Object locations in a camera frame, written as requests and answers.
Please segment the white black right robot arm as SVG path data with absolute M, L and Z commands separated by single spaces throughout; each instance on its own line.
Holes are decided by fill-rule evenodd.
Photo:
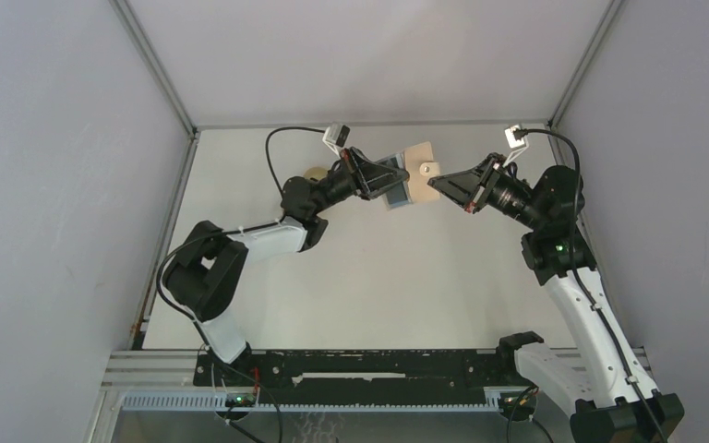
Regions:
M 510 384 L 527 379 L 545 393 L 568 417 L 576 442 L 666 442 L 685 410 L 643 367 L 605 295 L 577 227 L 579 173 L 551 166 L 529 186 L 509 159 L 491 154 L 472 169 L 427 183 L 468 213 L 491 207 L 528 228 L 521 239 L 526 266 L 561 313 L 583 361 L 578 372 L 537 334 L 516 333 L 499 342 L 500 378 Z

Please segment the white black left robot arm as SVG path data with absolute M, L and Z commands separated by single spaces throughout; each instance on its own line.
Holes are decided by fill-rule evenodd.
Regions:
M 216 373 L 231 385 L 245 382 L 252 362 L 230 305 L 243 270 L 263 260 L 314 247 L 328 227 L 321 212 L 350 197 L 380 198 L 410 178 L 401 166 L 373 162 L 357 148 L 345 148 L 320 178 L 293 176 L 281 190 L 282 217 L 225 231 L 198 222 L 185 242 L 167 254 L 155 276 L 160 298 L 191 321 L 217 359 Z

